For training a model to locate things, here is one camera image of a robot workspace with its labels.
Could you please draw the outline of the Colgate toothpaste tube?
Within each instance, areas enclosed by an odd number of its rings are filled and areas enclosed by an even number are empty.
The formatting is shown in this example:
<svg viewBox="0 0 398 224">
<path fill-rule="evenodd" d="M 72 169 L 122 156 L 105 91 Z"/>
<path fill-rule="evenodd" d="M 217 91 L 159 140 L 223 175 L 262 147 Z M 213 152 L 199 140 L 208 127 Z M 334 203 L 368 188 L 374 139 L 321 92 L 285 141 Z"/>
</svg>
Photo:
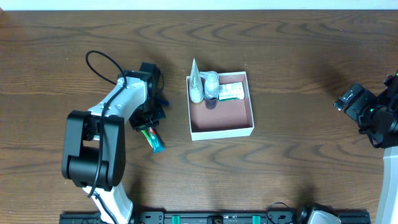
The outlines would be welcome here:
<svg viewBox="0 0 398 224">
<path fill-rule="evenodd" d="M 165 151 L 165 146 L 162 143 L 162 141 L 160 140 L 160 137 L 158 136 L 158 134 L 156 133 L 154 128 L 148 128 L 148 129 L 142 130 L 142 133 L 146 137 L 154 154 Z"/>
</svg>

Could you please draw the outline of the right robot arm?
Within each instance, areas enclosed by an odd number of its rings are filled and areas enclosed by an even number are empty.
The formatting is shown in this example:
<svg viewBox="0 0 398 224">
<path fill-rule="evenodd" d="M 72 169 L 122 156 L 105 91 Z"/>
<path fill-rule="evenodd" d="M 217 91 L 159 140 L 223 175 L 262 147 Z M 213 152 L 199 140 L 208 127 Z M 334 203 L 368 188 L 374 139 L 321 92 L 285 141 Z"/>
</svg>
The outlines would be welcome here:
<svg viewBox="0 0 398 224">
<path fill-rule="evenodd" d="M 383 149 L 384 174 L 376 223 L 397 223 L 397 74 L 384 80 L 379 95 L 354 83 L 333 106 L 358 125 L 372 147 Z"/>
</svg>

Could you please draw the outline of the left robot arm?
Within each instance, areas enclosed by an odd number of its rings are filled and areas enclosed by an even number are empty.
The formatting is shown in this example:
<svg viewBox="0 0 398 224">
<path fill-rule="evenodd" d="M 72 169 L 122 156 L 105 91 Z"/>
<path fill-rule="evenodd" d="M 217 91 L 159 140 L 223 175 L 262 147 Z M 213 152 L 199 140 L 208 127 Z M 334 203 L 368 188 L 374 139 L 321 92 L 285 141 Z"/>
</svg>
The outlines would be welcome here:
<svg viewBox="0 0 398 224">
<path fill-rule="evenodd" d="M 60 223 L 133 223 L 133 202 L 122 185 L 126 165 L 125 125 L 154 128 L 165 113 L 156 100 L 162 73 L 152 63 L 125 70 L 116 86 L 87 111 L 67 117 L 62 175 L 82 188 L 99 211 L 61 214 Z"/>
</svg>

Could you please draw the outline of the clear bottle with dark cap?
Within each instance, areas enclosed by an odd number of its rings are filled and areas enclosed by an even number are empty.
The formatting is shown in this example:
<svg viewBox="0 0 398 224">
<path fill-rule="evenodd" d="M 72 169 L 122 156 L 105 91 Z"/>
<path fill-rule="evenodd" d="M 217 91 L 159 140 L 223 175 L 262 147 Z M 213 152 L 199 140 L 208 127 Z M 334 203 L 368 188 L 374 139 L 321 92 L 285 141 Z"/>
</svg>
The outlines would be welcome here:
<svg viewBox="0 0 398 224">
<path fill-rule="evenodd" d="M 205 106 L 207 109 L 212 110 L 216 107 L 219 95 L 219 75 L 217 72 L 200 72 L 200 76 L 205 79 L 204 93 L 205 93 Z"/>
</svg>

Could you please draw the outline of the white Pantene tube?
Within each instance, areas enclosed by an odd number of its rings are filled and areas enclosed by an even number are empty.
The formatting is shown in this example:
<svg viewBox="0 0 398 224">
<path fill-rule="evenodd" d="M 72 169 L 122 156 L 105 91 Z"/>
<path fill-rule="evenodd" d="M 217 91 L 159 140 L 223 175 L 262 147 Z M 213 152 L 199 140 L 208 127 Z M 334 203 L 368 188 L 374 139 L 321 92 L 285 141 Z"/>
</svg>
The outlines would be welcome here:
<svg viewBox="0 0 398 224">
<path fill-rule="evenodd" d="M 204 99 L 203 84 L 195 58 L 190 73 L 189 97 L 193 103 L 201 103 Z"/>
</svg>

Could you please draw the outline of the green white soap packet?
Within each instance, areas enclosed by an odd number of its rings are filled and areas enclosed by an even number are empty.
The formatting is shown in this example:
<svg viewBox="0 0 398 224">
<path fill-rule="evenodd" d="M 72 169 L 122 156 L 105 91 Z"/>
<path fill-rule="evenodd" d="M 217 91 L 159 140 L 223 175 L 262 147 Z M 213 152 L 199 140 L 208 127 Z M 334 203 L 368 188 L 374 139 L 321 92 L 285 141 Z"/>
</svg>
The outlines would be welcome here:
<svg viewBox="0 0 398 224">
<path fill-rule="evenodd" d="M 227 83 L 219 86 L 219 101 L 243 100 L 244 96 L 245 94 L 242 82 Z"/>
</svg>

